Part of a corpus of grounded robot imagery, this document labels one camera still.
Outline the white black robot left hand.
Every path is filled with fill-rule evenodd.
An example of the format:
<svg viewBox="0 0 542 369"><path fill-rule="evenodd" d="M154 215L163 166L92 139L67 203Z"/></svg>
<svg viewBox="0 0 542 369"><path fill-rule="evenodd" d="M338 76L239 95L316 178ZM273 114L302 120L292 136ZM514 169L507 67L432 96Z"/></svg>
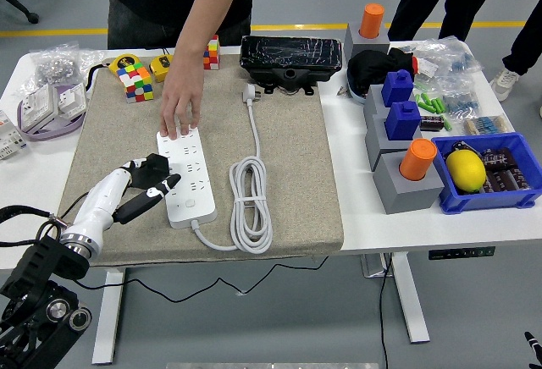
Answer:
<svg viewBox="0 0 542 369"><path fill-rule="evenodd" d="M60 242L86 251L88 259L99 256L103 232L113 223L127 224L149 211L180 181L179 174L169 172L168 159L156 153L125 163L90 190Z"/></svg>

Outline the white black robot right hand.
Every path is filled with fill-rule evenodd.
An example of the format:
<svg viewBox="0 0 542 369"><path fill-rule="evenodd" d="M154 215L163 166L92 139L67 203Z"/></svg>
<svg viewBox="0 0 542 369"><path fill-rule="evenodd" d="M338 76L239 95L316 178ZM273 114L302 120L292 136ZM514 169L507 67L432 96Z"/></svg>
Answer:
<svg viewBox="0 0 542 369"><path fill-rule="evenodd" d="M538 363L529 363L529 369L542 369L542 347L539 341L529 332L524 333L524 337L527 340L529 347L533 350L533 353Z"/></svg>

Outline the person's left hand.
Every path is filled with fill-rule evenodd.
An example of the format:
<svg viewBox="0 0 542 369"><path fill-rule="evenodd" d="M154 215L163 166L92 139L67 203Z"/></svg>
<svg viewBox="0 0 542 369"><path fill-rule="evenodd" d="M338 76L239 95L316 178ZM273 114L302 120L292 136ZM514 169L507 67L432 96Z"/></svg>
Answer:
<svg viewBox="0 0 542 369"><path fill-rule="evenodd" d="M201 117L203 89L203 63L201 52L177 49L166 75L160 107L160 129L162 137L177 138L180 133L187 135L190 128L196 128Z"/></svg>

